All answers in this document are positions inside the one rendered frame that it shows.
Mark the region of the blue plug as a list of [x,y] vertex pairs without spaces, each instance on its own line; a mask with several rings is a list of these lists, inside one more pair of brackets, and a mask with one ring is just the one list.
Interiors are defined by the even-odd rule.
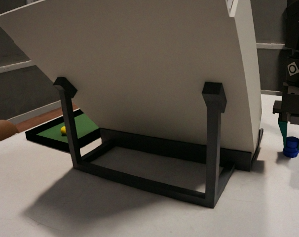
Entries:
[[289,158],[298,156],[299,139],[297,137],[289,136],[286,138],[286,146],[283,148],[283,155]]

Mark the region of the large white panel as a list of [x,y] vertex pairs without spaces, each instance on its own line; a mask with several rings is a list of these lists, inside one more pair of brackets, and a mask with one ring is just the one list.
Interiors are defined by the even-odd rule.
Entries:
[[39,0],[0,27],[118,147],[206,164],[202,90],[221,82],[219,166],[250,172],[263,136],[250,0]]

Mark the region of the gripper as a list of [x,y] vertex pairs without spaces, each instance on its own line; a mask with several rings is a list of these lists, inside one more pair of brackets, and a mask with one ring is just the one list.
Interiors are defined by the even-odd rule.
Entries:
[[[287,80],[286,80],[286,83],[290,84],[290,85],[295,85],[295,86],[297,85],[296,82],[290,82],[290,81],[287,81]],[[286,146],[286,137],[287,137],[287,127],[288,127],[288,124],[287,124],[286,110],[282,110],[281,109],[281,102],[282,101],[279,101],[279,100],[275,100],[274,101],[272,113],[273,114],[275,114],[275,113],[279,114],[278,125],[279,125],[279,128],[280,128],[282,137],[283,137],[283,146],[285,148],[285,146]]]

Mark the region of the yellow ball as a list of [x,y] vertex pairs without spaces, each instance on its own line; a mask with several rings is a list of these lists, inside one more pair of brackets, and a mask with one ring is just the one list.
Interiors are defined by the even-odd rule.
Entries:
[[65,129],[65,126],[61,128],[61,133],[62,133],[63,135],[66,135],[66,129]]

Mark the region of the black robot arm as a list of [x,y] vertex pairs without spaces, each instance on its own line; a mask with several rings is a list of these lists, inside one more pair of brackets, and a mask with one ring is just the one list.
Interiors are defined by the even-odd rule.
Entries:
[[[299,0],[287,0],[286,12],[285,47],[299,51]],[[286,110],[287,122],[299,125],[299,52],[287,57],[286,80],[297,85],[283,82],[281,109]]]

